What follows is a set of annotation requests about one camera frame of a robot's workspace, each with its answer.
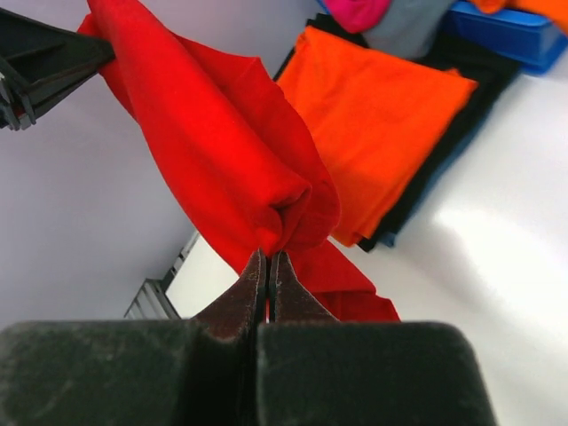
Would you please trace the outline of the red t shirt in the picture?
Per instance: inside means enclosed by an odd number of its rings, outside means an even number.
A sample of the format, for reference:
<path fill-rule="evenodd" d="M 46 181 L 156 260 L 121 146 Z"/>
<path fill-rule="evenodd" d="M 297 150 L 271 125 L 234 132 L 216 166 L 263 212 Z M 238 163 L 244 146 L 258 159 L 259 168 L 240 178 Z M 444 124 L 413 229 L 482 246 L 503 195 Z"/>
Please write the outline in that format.
<path fill-rule="evenodd" d="M 169 31 L 138 1 L 92 1 L 80 32 L 108 41 L 101 69 L 142 130 L 178 204 L 236 271 L 289 254 L 338 319 L 395 321 L 396 309 L 329 240 L 340 202 L 303 119 L 256 57 Z"/>

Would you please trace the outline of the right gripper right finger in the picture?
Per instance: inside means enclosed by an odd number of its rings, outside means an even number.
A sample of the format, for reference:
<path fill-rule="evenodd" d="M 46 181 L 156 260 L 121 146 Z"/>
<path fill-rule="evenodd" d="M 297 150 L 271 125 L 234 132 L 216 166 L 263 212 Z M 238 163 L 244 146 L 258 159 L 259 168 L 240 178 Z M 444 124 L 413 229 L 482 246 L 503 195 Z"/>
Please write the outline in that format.
<path fill-rule="evenodd" d="M 341 322 L 271 261 L 257 330 L 261 425 L 494 425 L 475 352 L 440 322 Z"/>

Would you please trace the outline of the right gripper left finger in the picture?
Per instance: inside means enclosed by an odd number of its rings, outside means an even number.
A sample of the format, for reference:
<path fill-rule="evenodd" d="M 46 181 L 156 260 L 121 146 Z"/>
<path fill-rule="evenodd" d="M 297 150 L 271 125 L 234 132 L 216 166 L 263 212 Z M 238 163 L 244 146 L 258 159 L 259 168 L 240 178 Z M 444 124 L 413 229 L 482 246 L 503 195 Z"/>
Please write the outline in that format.
<path fill-rule="evenodd" d="M 1 334 L 4 425 L 253 425 L 266 259 L 190 319 L 22 322 Z"/>

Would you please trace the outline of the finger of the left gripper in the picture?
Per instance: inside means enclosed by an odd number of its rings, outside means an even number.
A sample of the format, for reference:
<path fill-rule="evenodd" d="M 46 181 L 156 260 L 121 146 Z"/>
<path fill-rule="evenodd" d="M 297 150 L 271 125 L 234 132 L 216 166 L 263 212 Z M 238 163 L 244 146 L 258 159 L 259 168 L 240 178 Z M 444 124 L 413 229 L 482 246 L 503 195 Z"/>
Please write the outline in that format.
<path fill-rule="evenodd" d="M 93 77 L 99 66 L 1 66 L 1 128 L 25 130 Z"/>
<path fill-rule="evenodd" d="M 22 87 L 96 71 L 113 59 L 103 39 L 1 11 L 1 74 Z"/>

